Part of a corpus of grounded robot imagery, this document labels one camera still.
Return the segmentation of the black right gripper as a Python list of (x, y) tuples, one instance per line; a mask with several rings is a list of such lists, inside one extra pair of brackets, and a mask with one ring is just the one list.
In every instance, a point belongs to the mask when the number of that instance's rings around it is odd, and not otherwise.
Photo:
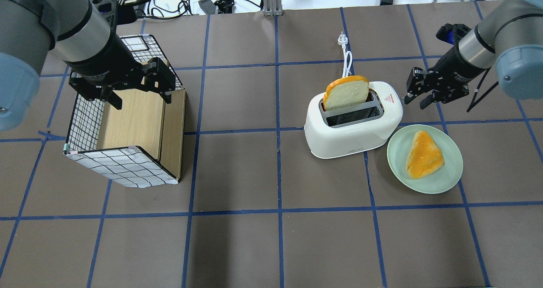
[(471, 65), (462, 57), (459, 47), (454, 46), (429, 70), (418, 67), (411, 70), (404, 104), (426, 92), (431, 93), (420, 102), (421, 110), (433, 103), (449, 103), (462, 98), (469, 94), (468, 83), (485, 70)]

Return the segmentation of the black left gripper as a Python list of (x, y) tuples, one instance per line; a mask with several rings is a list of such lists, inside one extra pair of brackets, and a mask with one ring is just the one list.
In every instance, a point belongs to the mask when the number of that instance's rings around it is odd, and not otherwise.
[(171, 94), (175, 90), (176, 76), (169, 63), (162, 58), (153, 57), (140, 63), (134, 59), (114, 64), (103, 71), (99, 66), (69, 63), (69, 85), (87, 101), (96, 99), (107, 102), (117, 110), (122, 109), (123, 101), (115, 93), (126, 89), (139, 89), (154, 92), (167, 104), (171, 104)]

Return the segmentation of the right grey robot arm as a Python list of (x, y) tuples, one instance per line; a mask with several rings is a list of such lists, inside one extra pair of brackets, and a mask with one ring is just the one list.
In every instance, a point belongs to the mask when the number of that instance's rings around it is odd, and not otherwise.
[(495, 68), (497, 85), (513, 99), (541, 99), (543, 95), (542, 0), (504, 0), (470, 28), (445, 24), (438, 40), (452, 48), (428, 70), (415, 67), (406, 83), (404, 103), (428, 92), (420, 102), (449, 103), (469, 94), (468, 84)]

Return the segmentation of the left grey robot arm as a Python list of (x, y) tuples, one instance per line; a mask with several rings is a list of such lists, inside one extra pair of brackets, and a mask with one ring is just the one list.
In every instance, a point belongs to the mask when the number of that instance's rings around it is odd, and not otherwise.
[(176, 76), (161, 58), (137, 62), (116, 34), (150, 0), (0, 0), (1, 130), (19, 126), (39, 90), (49, 51), (71, 69), (70, 85), (88, 101), (122, 108), (117, 91), (154, 92), (166, 103)]

